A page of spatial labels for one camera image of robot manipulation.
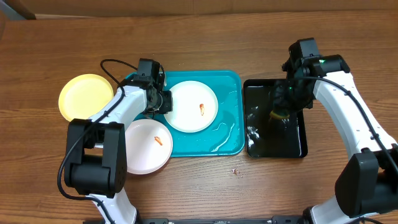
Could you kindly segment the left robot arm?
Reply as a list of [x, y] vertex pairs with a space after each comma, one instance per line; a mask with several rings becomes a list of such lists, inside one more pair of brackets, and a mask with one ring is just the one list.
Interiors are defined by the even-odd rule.
[[172, 94], [153, 86], [122, 86], [89, 119], [73, 119], [57, 185], [68, 199], [91, 201], [103, 223], [140, 223], [124, 184], [127, 176], [126, 128], [142, 113], [172, 110]]

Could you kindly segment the white plate top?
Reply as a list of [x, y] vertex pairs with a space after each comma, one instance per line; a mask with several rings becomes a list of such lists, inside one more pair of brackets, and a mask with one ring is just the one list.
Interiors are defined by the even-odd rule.
[[195, 133], [206, 129], [218, 113], [218, 99], [214, 91], [202, 82], [184, 81], [174, 85], [172, 111], [164, 115], [174, 129]]

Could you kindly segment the green yellow sponge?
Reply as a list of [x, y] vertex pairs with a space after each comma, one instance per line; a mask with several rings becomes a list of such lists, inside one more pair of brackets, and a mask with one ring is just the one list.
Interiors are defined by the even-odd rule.
[[269, 113], [269, 116], [271, 119], [283, 120], [283, 119], [288, 119], [290, 117], [290, 113], [287, 110], [273, 109]]

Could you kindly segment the pinkish white plate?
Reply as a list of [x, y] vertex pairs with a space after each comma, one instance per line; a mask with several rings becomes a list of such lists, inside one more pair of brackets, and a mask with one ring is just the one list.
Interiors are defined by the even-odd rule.
[[133, 121], [126, 131], [127, 171], [137, 175], [155, 172], [170, 159], [172, 149], [172, 135], [162, 123]]

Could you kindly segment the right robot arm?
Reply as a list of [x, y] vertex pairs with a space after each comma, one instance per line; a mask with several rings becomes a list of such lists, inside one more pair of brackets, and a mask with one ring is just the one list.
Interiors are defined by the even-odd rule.
[[276, 83], [270, 117], [286, 119], [318, 100], [332, 118], [349, 161], [334, 196], [304, 211], [301, 223], [359, 223], [397, 210], [397, 141], [359, 94], [342, 56], [291, 55]]

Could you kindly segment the yellow green rimmed plate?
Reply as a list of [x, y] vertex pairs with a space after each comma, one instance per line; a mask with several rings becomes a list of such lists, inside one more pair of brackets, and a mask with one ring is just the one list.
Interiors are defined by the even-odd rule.
[[88, 119], [102, 110], [113, 96], [113, 88], [105, 78], [95, 74], [79, 75], [61, 90], [58, 108], [67, 121]]

